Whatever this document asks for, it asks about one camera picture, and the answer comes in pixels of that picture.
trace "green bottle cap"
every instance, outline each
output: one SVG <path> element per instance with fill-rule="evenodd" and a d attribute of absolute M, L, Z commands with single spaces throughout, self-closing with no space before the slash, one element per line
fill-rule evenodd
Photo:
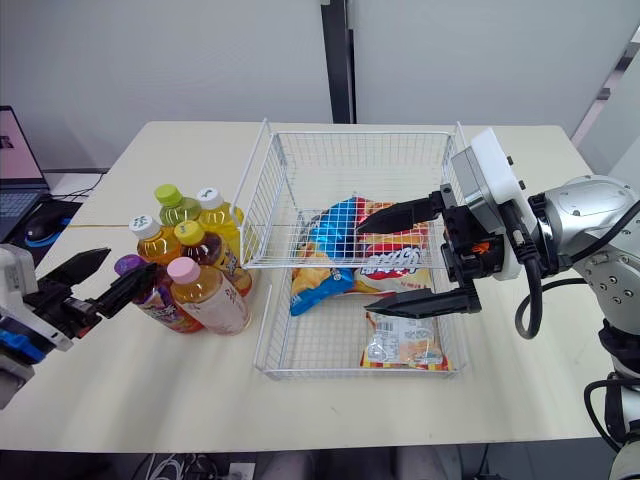
<path fill-rule="evenodd" d="M 182 201 L 182 194 L 175 185 L 165 183 L 156 188 L 156 199 L 165 207 L 175 207 Z"/>

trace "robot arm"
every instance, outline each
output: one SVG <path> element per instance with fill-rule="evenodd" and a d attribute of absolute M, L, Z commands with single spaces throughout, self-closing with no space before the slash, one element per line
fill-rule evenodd
<path fill-rule="evenodd" d="M 78 300 L 71 287 L 98 270 L 108 248 L 78 253 L 36 281 L 29 252 L 0 245 L 0 409 L 35 374 L 53 349 L 66 351 L 111 318 L 153 281 L 155 264 L 129 272 L 98 299 Z"/>
<path fill-rule="evenodd" d="M 407 230 L 441 215 L 441 252 L 449 279 L 459 287 L 440 294 L 429 289 L 400 293 L 365 308 L 411 318 L 477 312 L 475 279 L 509 280 L 524 267 L 530 296 L 516 312 L 516 328 L 531 339 L 540 328 L 544 290 L 588 284 L 606 317 L 599 337 L 614 372 L 587 386 L 587 411 L 619 452 L 611 479 L 640 478 L 640 197 L 623 182 L 594 175 L 525 199 L 510 163 L 493 132 L 485 131 L 453 157 L 455 175 L 439 192 L 368 217 L 360 232 Z M 581 278 L 542 285 L 543 278 L 569 268 Z M 522 317 L 529 304 L 525 328 Z M 591 407 L 591 392 L 600 387 L 607 389 L 608 434 Z"/>

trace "laptop keyboard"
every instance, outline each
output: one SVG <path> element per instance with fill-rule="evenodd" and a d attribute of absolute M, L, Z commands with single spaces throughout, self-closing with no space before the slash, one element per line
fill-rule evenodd
<path fill-rule="evenodd" d="M 31 192 L 0 193 L 0 217 L 19 217 L 38 195 Z"/>

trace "snack bag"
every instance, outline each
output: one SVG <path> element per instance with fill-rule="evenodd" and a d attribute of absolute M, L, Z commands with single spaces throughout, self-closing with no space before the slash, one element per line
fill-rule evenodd
<path fill-rule="evenodd" d="M 435 318 L 391 317 L 366 313 L 373 335 L 362 353 L 364 368 L 419 368 L 451 370 L 442 352 Z"/>
<path fill-rule="evenodd" d="M 352 254 L 355 217 L 355 197 L 325 210 L 309 222 L 296 255 L 330 259 Z M 300 315 L 325 298 L 351 288 L 353 271 L 349 268 L 296 268 L 292 272 L 291 315 Z"/>
<path fill-rule="evenodd" d="M 373 202 L 364 198 L 356 200 L 356 225 L 369 215 L 393 205 L 391 202 Z M 379 234 L 365 233 L 356 238 L 356 248 L 371 265 L 356 270 L 354 288 L 349 293 L 384 295 L 407 292 L 419 288 L 432 288 L 431 272 L 425 268 L 392 268 L 399 258 L 410 263 L 420 263 L 427 248 L 428 226 L 426 222 L 404 232 Z"/>

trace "mouse pad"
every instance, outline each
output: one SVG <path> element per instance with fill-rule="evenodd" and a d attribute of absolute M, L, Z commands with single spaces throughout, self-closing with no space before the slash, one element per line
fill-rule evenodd
<path fill-rule="evenodd" d="M 40 261 L 47 254 L 51 246 L 53 245 L 45 245 L 42 247 L 30 247 L 25 243 L 25 227 L 29 223 L 34 215 L 47 215 L 50 213 L 60 213 L 64 215 L 68 215 L 69 218 L 72 218 L 78 209 L 82 206 L 81 203 L 76 202 L 63 202 L 61 200 L 47 200 L 37 204 L 33 210 L 27 215 L 22 221 L 16 225 L 16 227 L 9 235 L 7 239 L 8 243 L 15 245 L 20 248 L 24 248 L 31 253 L 33 257 L 33 263 L 37 267 Z"/>

